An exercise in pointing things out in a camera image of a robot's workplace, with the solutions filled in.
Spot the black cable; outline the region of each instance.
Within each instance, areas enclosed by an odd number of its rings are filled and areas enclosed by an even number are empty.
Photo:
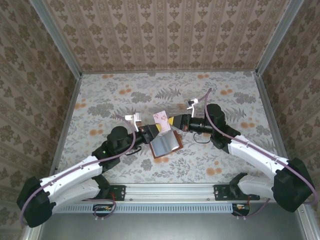
[[[198,144],[208,144],[208,143],[210,143],[211,142],[211,140],[209,140],[209,141],[206,141],[206,142],[200,142],[200,141],[197,141],[196,139],[195,139],[195,135],[196,134],[199,134],[198,132],[196,132],[195,134],[193,134],[193,140],[196,142],[196,143],[198,143]]]
[[[140,152],[141,149],[142,149],[142,147],[141,147],[141,146],[137,146],[136,149],[137,149],[137,150],[134,151],[134,152],[127,153],[126,156],[130,156],[130,155],[133,155],[133,154],[136,154],[136,153]]]

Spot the yellow object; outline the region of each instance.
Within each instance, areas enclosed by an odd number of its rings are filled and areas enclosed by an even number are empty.
[[[171,125],[174,124],[174,116],[172,116],[168,119],[168,123]]]
[[[161,131],[161,125],[159,123],[156,123],[156,128],[158,129],[158,131],[160,132]]]

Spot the floral tablecloth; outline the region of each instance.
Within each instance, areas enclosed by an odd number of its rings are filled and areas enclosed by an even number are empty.
[[[58,171],[91,155],[115,126],[126,126],[115,115],[141,112],[142,123],[153,124],[153,114],[165,110],[185,112],[187,99],[202,97],[212,88],[209,103],[225,112],[227,124],[257,145],[276,153],[253,72],[119,73],[82,76]],[[198,104],[203,116],[204,103]],[[104,173],[111,183],[215,183],[229,182],[240,172],[263,175],[243,159],[198,144],[192,133],[178,130],[183,149],[153,159],[149,146]],[[196,135],[206,142],[208,134]]]

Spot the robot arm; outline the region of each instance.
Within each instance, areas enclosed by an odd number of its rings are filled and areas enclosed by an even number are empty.
[[[197,100],[188,101],[188,107]],[[193,114],[182,114],[171,117],[168,122],[185,132],[207,133],[213,145],[231,154],[240,157],[261,170],[267,177],[254,177],[247,173],[238,174],[230,182],[230,193],[236,199],[239,195],[259,195],[274,199],[282,208],[294,212],[312,194],[305,182],[289,168],[296,171],[314,187],[305,164],[298,158],[289,160],[250,142],[241,133],[228,126],[225,114],[217,104],[207,105],[208,116],[205,118],[193,117]],[[219,129],[212,127],[208,118]]]
[[[139,115],[129,115],[129,120],[136,130],[133,149],[138,149],[141,144],[149,144],[159,133],[159,124],[152,124],[137,127],[136,122]],[[100,147],[91,156],[78,164],[49,177],[40,180],[35,177],[29,178],[17,199],[17,204],[22,210],[28,198],[39,191],[27,204],[23,213],[28,225],[33,228],[48,220],[53,213],[71,203],[88,198],[105,199],[109,194],[110,184],[103,177],[102,173],[113,168],[120,162],[117,157],[108,161],[99,161],[109,157],[117,156],[133,144],[133,133],[123,126],[117,126],[111,130]]]

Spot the metal corner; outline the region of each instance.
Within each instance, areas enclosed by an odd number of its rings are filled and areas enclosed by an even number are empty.
[[[256,86],[258,88],[258,91],[261,97],[261,102],[264,108],[265,116],[269,123],[270,131],[272,134],[272,138],[274,141],[274,146],[277,151],[277,154],[281,157],[288,158],[286,148],[277,125],[276,117],[274,115],[274,111],[272,110],[272,106],[267,94],[267,90],[265,88],[264,81],[260,74],[255,75],[254,78],[255,78]]]
[[[49,10],[46,7],[45,1],[43,0],[30,0],[32,6],[34,7],[36,13],[39,15],[41,21],[43,22],[46,30],[52,37],[55,45],[59,49],[61,55],[63,56],[65,62],[69,66],[71,72],[73,73],[76,80],[81,77],[81,69],[78,66],[74,55],[66,44],[63,35],[59,31],[54,19],[52,18]]]
[[[158,74],[158,73],[215,73],[215,72],[254,72],[250,69],[166,69],[166,70],[130,70],[130,71],[83,71],[84,75],[92,74]]]
[[[79,94],[79,91],[80,91],[81,82],[82,82],[82,79],[80,78],[75,83],[73,94],[72,94],[72,97],[71,97],[71,100],[70,100],[68,111],[66,112],[66,116],[65,116],[65,119],[64,119],[64,124],[63,124],[63,127],[62,127],[60,139],[59,139],[58,145],[57,145],[56,150],[55,150],[55,154],[54,154],[54,157],[53,157],[53,161],[52,161],[52,165],[51,165],[51,169],[50,169],[50,174],[49,175],[53,175],[55,173],[55,171],[56,171],[56,168],[59,165],[59,162],[60,162],[60,159],[61,159],[61,156],[62,156],[62,152],[64,150],[66,138],[67,138],[67,135],[68,135],[68,130],[69,130],[69,126],[70,126],[70,123],[71,123],[72,115],[74,113],[74,109],[75,109],[75,106],[76,106],[77,97],[78,97],[78,94]]]
[[[292,21],[296,17],[303,2],[304,0],[292,0],[289,2],[284,14],[282,15],[282,18],[279,21],[279,24],[277,25],[273,33],[273,36],[271,37],[256,67],[257,72],[260,73],[261,75],[266,70],[271,58],[275,54],[277,48],[279,47]]]

